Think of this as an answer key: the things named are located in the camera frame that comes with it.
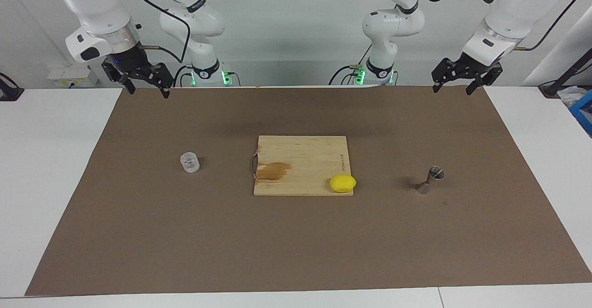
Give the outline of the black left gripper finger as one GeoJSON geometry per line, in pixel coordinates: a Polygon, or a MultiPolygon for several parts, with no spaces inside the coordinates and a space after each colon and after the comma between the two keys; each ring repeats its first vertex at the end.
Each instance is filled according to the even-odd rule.
{"type": "Polygon", "coordinates": [[[442,59],[432,70],[433,92],[438,93],[445,83],[460,79],[462,76],[463,66],[460,63],[448,58],[442,59]]]}
{"type": "Polygon", "coordinates": [[[475,76],[474,80],[466,87],[466,94],[472,95],[479,87],[491,86],[503,72],[501,65],[494,65],[488,72],[475,76]]]}

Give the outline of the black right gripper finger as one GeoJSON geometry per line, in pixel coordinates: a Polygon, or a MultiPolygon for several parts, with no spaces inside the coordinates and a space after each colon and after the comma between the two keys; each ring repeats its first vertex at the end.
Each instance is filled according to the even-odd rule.
{"type": "Polygon", "coordinates": [[[139,79],[157,87],[164,98],[171,95],[174,78],[164,63],[139,67],[139,79]]]}
{"type": "Polygon", "coordinates": [[[135,93],[135,85],[131,82],[127,74],[121,74],[111,63],[108,63],[108,61],[102,62],[102,68],[111,82],[123,85],[124,89],[126,89],[129,94],[135,93]]]}

